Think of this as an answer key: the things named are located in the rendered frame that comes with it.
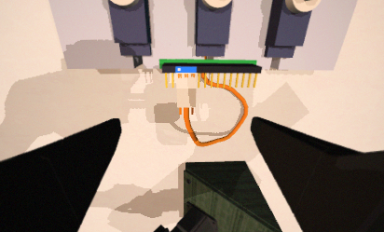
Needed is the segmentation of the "black pin header strip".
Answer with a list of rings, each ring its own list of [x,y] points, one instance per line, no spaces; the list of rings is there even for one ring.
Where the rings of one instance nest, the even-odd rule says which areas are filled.
[[[162,73],[261,74],[255,60],[159,59]]]

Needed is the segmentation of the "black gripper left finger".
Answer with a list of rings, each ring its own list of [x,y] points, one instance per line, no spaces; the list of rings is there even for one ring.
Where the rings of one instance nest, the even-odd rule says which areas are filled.
[[[78,232],[117,150],[121,120],[0,161],[0,232]]]

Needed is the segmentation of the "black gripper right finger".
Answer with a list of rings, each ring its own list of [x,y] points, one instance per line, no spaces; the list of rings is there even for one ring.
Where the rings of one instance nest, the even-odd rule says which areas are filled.
[[[366,232],[384,211],[384,150],[350,149],[259,116],[251,133],[303,232]]]

